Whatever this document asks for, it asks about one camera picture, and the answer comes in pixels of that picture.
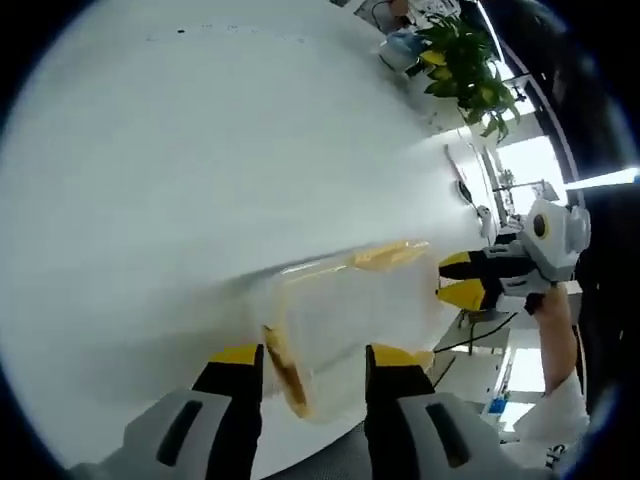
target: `blue object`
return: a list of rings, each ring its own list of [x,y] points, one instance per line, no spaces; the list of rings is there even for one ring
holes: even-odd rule
[[[398,30],[387,35],[387,42],[399,52],[418,59],[427,49],[426,40],[409,30]]]
[[[503,413],[507,406],[507,399],[503,397],[494,398],[489,405],[489,413]]]

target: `desk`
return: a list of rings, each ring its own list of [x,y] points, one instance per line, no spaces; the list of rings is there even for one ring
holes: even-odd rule
[[[43,58],[0,150],[0,346],[63,465],[256,340],[247,274],[397,238],[485,244],[444,156],[464,143],[427,138],[380,41],[319,1],[116,0]],[[347,427],[260,455],[295,463]]]

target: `transparent plastic bag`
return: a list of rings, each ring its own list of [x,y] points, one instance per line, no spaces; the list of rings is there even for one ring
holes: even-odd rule
[[[364,409],[365,346],[421,351],[428,317],[440,314],[437,285],[429,245],[416,241],[326,257],[262,283],[255,315],[293,411],[322,423]]]

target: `robotic arm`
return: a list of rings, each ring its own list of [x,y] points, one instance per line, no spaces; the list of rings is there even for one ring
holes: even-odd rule
[[[174,391],[125,429],[123,446],[76,479],[249,479],[261,431],[262,345],[225,350],[191,390]],[[451,394],[433,391],[418,360],[369,345],[367,416],[372,477],[551,479],[500,450],[497,432]]]
[[[462,281],[440,288],[437,296],[471,311],[524,307],[532,314],[552,285],[571,280],[590,237],[586,210],[568,211],[538,199],[512,242],[459,252],[441,262],[441,277]]]

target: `potted plant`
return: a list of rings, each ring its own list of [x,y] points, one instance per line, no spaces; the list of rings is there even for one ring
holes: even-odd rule
[[[502,117],[507,110],[520,121],[520,113],[509,88],[489,67],[493,59],[489,36],[475,30],[455,16],[430,15],[431,27],[416,34],[426,40],[427,50],[420,63],[433,80],[425,93],[441,98],[457,98],[457,106],[465,122],[474,125],[487,116],[483,137],[498,131],[498,142],[509,129]]]

